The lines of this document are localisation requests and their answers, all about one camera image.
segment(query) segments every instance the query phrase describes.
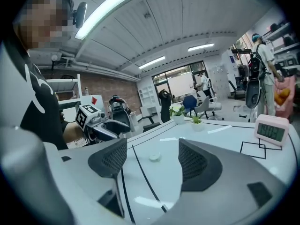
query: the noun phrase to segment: pink digital clock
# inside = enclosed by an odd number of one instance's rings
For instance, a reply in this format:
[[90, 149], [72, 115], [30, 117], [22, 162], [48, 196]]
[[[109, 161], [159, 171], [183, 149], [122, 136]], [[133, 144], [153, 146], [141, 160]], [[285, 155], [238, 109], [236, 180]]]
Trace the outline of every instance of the pink digital clock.
[[254, 135], [278, 146], [283, 146], [289, 132], [289, 120], [261, 114], [255, 122]]

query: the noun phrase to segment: white plant pot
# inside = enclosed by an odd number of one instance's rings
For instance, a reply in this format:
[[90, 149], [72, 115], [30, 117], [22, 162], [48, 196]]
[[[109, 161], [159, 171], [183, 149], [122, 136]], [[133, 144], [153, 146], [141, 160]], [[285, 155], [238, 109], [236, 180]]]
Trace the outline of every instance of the white plant pot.
[[177, 124], [183, 124], [184, 123], [184, 116], [183, 114], [180, 116], [172, 116], [172, 119]]
[[202, 130], [204, 130], [204, 123], [200, 122], [199, 124], [195, 124], [195, 123], [191, 123], [192, 125], [192, 129], [195, 132], [201, 132]]

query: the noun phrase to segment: white logo on shirt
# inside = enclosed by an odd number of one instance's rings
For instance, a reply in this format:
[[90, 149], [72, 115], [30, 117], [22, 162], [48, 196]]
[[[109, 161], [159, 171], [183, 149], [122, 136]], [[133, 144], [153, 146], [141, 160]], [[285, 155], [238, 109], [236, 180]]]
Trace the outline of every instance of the white logo on shirt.
[[[26, 73], [26, 83], [29, 85], [29, 87], [31, 87], [31, 89], [33, 90], [33, 87], [32, 87], [32, 83], [31, 83], [31, 79], [30, 79], [30, 73], [32, 75], [34, 75], [32, 72], [30, 72], [29, 69], [28, 69], [28, 66], [27, 64], [25, 64], [25, 73]], [[49, 86], [48, 83], [46, 83], [43, 79], [38, 79], [37, 76], [35, 76], [36, 79], [37, 79], [37, 82], [38, 82], [38, 85], [41, 87], [42, 84], [45, 84], [48, 86], [48, 88], [50, 89], [50, 93], [53, 95], [53, 90], [52, 88]], [[41, 113], [45, 113], [45, 109], [41, 106], [41, 104], [39, 103], [37, 97], [36, 97], [36, 92], [33, 90], [34, 92], [34, 98], [32, 99], [34, 105], [36, 106], [36, 108], [41, 112]]]

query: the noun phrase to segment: person's hand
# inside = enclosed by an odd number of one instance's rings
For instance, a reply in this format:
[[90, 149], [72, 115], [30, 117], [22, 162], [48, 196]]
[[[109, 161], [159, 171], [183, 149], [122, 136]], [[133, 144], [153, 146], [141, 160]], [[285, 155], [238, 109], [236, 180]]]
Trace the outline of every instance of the person's hand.
[[285, 78], [283, 76], [280, 76], [278, 78], [278, 82], [283, 83], [285, 81]]

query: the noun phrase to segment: clock display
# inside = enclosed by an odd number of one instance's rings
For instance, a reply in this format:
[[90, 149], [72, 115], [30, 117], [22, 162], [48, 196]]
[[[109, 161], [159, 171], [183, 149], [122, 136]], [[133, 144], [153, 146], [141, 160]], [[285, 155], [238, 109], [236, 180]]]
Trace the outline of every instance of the clock display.
[[274, 127], [263, 123], [259, 123], [257, 133], [259, 135], [281, 142], [285, 130], [280, 127]]

